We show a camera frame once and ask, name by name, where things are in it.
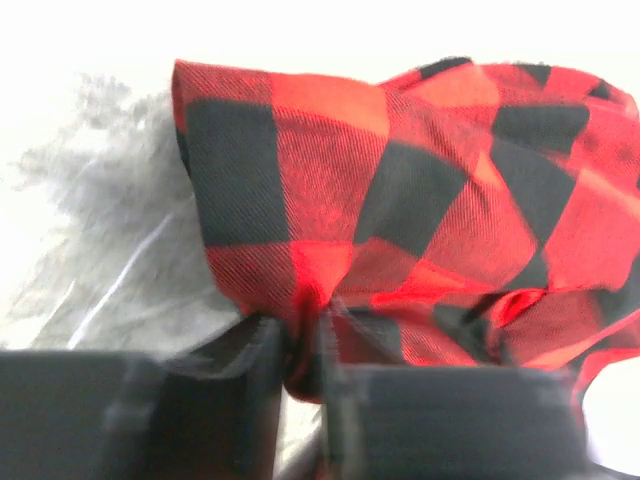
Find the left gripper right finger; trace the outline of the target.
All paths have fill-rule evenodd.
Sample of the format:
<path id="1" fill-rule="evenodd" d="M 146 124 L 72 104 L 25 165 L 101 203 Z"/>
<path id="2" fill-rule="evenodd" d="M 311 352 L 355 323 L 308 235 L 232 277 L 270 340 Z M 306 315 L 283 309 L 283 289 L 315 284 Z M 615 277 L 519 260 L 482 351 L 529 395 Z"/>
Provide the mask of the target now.
<path id="1" fill-rule="evenodd" d="M 319 323 L 333 479 L 593 479 L 565 379 L 505 367 L 413 367 L 357 323 Z"/>

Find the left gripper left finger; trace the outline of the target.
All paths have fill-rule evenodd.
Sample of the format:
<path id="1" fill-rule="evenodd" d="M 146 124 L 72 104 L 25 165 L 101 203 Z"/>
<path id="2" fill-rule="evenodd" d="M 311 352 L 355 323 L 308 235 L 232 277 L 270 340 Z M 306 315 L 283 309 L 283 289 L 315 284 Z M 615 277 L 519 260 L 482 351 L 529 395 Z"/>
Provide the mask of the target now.
<path id="1" fill-rule="evenodd" d="M 125 351 L 1 355 L 5 479 L 268 479 L 280 323 L 252 316 L 169 359 Z"/>

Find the red black plaid shirt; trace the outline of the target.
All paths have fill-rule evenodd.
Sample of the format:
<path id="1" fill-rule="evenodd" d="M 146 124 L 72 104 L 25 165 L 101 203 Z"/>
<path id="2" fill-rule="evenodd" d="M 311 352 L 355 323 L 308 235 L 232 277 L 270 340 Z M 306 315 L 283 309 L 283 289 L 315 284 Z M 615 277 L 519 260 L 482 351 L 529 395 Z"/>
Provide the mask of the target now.
<path id="1" fill-rule="evenodd" d="M 445 59 L 382 83 L 179 60 L 172 101 L 206 258 L 285 321 L 361 318 L 401 362 L 570 369 L 639 354 L 639 109 L 592 74 Z"/>

